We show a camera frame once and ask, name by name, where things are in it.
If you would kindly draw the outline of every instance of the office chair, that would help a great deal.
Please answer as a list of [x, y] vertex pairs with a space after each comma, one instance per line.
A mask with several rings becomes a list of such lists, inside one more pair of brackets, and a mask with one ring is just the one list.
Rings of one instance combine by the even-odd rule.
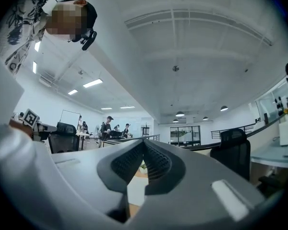
[[210, 157], [218, 160], [246, 180], [250, 179], [251, 145], [239, 128], [221, 133], [221, 145], [212, 148]]
[[78, 151], [79, 137], [76, 133], [75, 126], [58, 122], [57, 131], [52, 132], [49, 137], [51, 153]]

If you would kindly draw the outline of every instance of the ceiling light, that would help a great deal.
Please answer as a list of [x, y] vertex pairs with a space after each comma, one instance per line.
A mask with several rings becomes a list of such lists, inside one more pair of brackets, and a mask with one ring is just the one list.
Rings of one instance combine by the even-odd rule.
[[77, 90], [73, 90], [73, 91], [70, 91], [68, 94], [69, 95], [72, 95], [72, 94], [75, 94], [75, 93], [77, 93], [78, 91]]
[[221, 112], [226, 111], [227, 109], [228, 109], [228, 107], [224, 105], [221, 107]]
[[34, 49], [38, 52], [39, 49], [39, 45], [40, 45], [40, 41], [38, 43], [35, 44]]
[[135, 108], [135, 106], [123, 106], [123, 107], [121, 107], [121, 109], [125, 109], [125, 108]]
[[91, 87], [91, 86], [99, 84], [99, 83], [102, 83], [101, 79], [97, 79], [97, 80], [95, 80], [93, 82], [89, 82], [89, 83], [83, 85], [83, 87], [88, 88], [88, 87]]
[[182, 116], [184, 116], [184, 113], [183, 113], [183, 112], [180, 112], [180, 111], [179, 111], [179, 112], [176, 113], [176, 117], [182, 117]]
[[33, 61], [33, 72], [34, 72], [35, 74], [36, 74], [36, 66], [37, 66], [36, 62]]

